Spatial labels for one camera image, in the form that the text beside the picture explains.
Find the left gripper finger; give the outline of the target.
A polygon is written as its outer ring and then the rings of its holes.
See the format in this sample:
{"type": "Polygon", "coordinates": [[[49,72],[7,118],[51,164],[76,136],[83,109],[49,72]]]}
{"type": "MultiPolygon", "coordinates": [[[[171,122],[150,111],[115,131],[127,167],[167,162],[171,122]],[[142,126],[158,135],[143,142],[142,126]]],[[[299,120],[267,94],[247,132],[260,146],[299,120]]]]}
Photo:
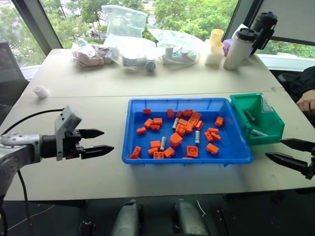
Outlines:
{"type": "Polygon", "coordinates": [[[80,129],[80,135],[83,139],[92,139],[104,134],[103,131],[98,129],[80,129]]]}
{"type": "Polygon", "coordinates": [[[81,152],[81,159],[89,159],[98,156],[104,156],[110,153],[114,147],[108,145],[94,146],[91,148],[85,148],[81,152]]]}

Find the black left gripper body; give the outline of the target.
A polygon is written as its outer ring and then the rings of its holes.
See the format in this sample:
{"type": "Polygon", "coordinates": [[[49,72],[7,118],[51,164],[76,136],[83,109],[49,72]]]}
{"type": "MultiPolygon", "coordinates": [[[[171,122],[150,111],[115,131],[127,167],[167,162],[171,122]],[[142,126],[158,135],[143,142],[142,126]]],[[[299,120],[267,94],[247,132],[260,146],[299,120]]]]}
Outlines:
{"type": "Polygon", "coordinates": [[[67,132],[64,137],[64,157],[66,159],[73,159],[80,157],[83,150],[79,142],[82,136],[78,129],[73,132],[67,132]]]}

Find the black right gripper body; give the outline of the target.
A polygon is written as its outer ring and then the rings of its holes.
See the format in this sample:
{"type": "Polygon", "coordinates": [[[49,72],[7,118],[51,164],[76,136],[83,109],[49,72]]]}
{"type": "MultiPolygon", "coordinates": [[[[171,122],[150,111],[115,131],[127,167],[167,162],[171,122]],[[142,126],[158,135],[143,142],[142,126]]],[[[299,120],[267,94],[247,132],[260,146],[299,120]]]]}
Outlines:
{"type": "Polygon", "coordinates": [[[311,153],[311,163],[306,171],[306,179],[311,180],[315,175],[315,145],[314,144],[305,144],[306,151],[311,153]]]}

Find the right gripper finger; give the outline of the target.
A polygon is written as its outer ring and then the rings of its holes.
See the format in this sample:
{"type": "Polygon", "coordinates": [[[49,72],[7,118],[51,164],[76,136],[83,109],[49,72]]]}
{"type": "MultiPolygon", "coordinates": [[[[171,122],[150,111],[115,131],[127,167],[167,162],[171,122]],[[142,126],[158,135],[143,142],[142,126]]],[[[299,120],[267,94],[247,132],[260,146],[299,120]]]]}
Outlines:
{"type": "Polygon", "coordinates": [[[265,155],[275,163],[296,170],[302,174],[305,174],[308,170],[307,162],[295,159],[292,156],[276,152],[267,152],[265,155]]]}
{"type": "Polygon", "coordinates": [[[296,138],[281,139],[280,142],[286,146],[299,151],[314,151],[315,144],[313,142],[304,141],[296,138]]]}

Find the person's bare hand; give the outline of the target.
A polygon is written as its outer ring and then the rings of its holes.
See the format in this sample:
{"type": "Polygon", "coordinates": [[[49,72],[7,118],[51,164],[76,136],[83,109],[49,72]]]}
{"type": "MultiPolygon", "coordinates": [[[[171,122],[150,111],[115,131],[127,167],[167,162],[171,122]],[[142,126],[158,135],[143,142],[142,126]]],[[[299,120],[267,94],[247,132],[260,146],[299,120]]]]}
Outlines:
{"type": "Polygon", "coordinates": [[[315,90],[309,90],[302,94],[301,98],[297,101],[298,108],[308,114],[315,115],[315,90]]]}

